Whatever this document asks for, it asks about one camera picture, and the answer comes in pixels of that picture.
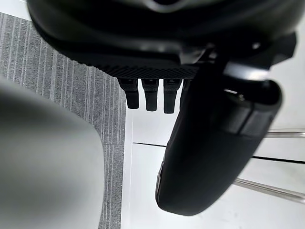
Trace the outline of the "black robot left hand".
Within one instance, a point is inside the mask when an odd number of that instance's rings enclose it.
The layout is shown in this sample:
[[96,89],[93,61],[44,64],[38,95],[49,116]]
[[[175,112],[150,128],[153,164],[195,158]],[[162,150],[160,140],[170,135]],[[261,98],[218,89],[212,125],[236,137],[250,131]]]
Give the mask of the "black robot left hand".
[[302,0],[29,0],[54,49],[117,78],[127,106],[180,111],[158,174],[164,211],[193,216],[236,180],[283,100],[270,68],[293,57]]

